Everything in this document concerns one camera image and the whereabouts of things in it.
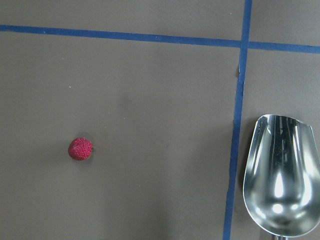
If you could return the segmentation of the red strawberry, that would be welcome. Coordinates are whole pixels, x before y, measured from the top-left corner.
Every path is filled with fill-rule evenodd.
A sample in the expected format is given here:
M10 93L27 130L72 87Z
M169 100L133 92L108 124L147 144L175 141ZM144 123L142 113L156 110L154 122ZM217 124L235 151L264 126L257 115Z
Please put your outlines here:
M67 153L75 161L85 161L88 160L95 147L93 143L84 137L77 137L69 144Z

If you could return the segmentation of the blue tape grid lines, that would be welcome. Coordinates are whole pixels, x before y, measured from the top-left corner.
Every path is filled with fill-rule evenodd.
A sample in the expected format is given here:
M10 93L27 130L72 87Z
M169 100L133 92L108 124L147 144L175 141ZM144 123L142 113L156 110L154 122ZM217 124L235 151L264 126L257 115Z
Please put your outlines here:
M317 0L3 0L0 237L268 240L242 197L264 114L320 136Z

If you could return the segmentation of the metal scoop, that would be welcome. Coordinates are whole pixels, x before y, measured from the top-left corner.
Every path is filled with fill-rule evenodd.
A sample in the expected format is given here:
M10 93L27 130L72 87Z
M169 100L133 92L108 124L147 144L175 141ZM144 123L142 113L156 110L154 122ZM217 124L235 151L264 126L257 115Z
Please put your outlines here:
M252 220L278 240L319 225L320 161L309 124L275 114L256 121L242 195Z

